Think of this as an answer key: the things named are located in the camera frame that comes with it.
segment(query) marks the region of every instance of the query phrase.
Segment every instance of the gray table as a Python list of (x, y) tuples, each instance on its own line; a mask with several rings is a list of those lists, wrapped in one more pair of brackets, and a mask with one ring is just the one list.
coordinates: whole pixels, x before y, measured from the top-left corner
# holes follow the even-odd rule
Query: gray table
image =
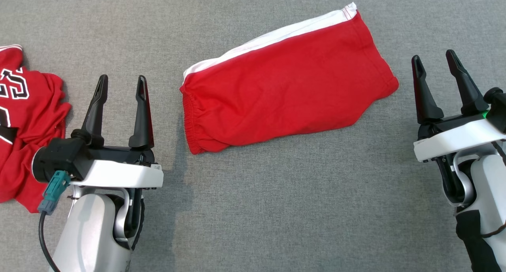
[[(182, 124), (183, 71), (273, 29), (356, 2), (399, 90), (354, 126), (193, 156)], [(504, 87), (506, 0), (0, 0), (0, 45), (25, 47), (30, 69), (66, 82), (81, 125), (109, 75), (103, 135), (126, 145), (138, 74), (150, 87), (163, 188), (147, 191), (132, 271), (466, 271), (435, 164), (412, 153), (417, 124), (410, 59), (436, 101), (459, 113), (444, 52), (483, 92)], [(49, 217), (54, 251), (69, 201)], [(42, 271), (38, 215), (0, 205), (0, 270)]]

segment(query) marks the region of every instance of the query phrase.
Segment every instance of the black cable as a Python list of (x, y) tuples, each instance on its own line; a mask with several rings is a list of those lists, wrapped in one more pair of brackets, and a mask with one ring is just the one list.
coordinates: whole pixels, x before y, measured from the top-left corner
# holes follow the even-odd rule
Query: black cable
[(504, 225), (501, 225), (496, 231), (489, 232), (488, 234), (482, 234), (481, 237), (483, 238), (490, 238), (491, 236), (495, 236), (496, 234), (501, 233), (504, 229), (506, 229), (506, 223)]
[(40, 242), (40, 248), (42, 248), (42, 252), (44, 252), (45, 259), (49, 263), (49, 266), (51, 267), (54, 272), (60, 272), (58, 267), (56, 267), (56, 263), (53, 261), (53, 258), (51, 258), (51, 254), (49, 254), (49, 251), (47, 250), (47, 246), (45, 246), (45, 240), (44, 240), (44, 220), (45, 215), (47, 212), (43, 211), (40, 213), (40, 220), (38, 221), (38, 241)]
[(144, 198), (141, 199), (141, 221), (139, 222), (139, 228), (137, 229), (137, 235), (135, 236), (134, 243), (132, 244), (132, 251), (135, 250), (135, 246), (139, 241), (139, 237), (141, 236), (142, 224), (144, 223)]

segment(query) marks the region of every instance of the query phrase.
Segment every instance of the teal connector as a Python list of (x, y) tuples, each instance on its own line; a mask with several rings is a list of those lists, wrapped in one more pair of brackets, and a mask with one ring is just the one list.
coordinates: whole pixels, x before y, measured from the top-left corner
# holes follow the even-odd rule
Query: teal connector
[(38, 211), (40, 213), (46, 212), (51, 216), (56, 209), (56, 205), (58, 205), (61, 194), (69, 185), (70, 176), (65, 171), (56, 171), (42, 194), (44, 200), (38, 205)]

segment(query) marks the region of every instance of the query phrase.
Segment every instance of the red fabric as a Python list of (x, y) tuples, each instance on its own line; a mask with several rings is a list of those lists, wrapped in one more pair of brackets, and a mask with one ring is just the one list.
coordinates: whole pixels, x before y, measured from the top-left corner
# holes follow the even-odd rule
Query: red fabric
[(70, 104), (61, 102), (65, 93), (58, 76), (21, 67), (20, 48), (0, 47), (0, 202), (15, 198), (36, 213), (47, 184), (33, 177), (32, 159), (52, 138), (65, 137)]
[(222, 151), (354, 124), (399, 83), (356, 14), (186, 76), (190, 151)]

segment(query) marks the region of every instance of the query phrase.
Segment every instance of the white trim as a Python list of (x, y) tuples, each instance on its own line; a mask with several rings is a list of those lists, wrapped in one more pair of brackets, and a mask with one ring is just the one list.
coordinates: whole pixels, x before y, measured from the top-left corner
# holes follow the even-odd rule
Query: white trim
[(40, 151), (42, 147), (38, 148), (38, 150), (33, 154), (33, 157), (32, 157), (32, 164), (31, 164), (31, 167), (30, 167), (30, 171), (32, 173), (32, 176), (33, 178), (35, 178), (35, 175), (33, 174), (33, 162), (35, 161), (35, 156), (37, 155), (38, 151)]
[(6, 139), (6, 138), (4, 138), (4, 137), (2, 137), (2, 136), (0, 136), (0, 139), (5, 140), (8, 144), (12, 144), (12, 142), (11, 142), (11, 141), (9, 141), (8, 139)]
[(291, 38), (293, 36), (298, 36), (301, 34), (309, 33), (312, 31), (316, 31), (319, 29), (323, 29), (326, 27), (337, 25), (339, 23), (346, 22), (348, 20), (351, 20), (356, 14), (357, 14), (357, 6), (355, 5), (354, 2), (351, 2), (341, 10), (332, 11), (325, 15), (321, 15), (299, 23), (282, 27), (275, 31), (259, 36), (258, 38), (255, 38), (245, 43), (244, 45), (235, 47), (232, 50), (229, 50), (228, 52), (223, 54), (219, 58), (204, 60), (190, 66), (183, 73), (184, 79), (186, 79), (186, 76), (188, 76), (188, 74), (193, 74), (195, 72), (206, 70), (207, 68), (222, 63), (226, 60), (235, 58), (237, 56), (246, 54), (254, 50), (261, 49), (262, 47), (267, 47), (268, 45), (278, 43), (287, 38)]
[(3, 108), (2, 106), (0, 106), (0, 109), (2, 109), (5, 114), (7, 115), (7, 128), (10, 128), (11, 127), (11, 117), (9, 116), (9, 109), (7, 108)]
[(5, 91), (5, 95), (0, 95), (0, 97), (8, 98), (9, 97), (9, 90), (7, 90), (7, 84), (0, 83), (0, 90), (2, 90), (2, 88)]
[(0, 52), (5, 51), (7, 49), (11, 49), (13, 47), (15, 47), (16, 49), (19, 49), (20, 51), (23, 51), (23, 47), (21, 47), (20, 45), (4, 45), (4, 46), (0, 47)]

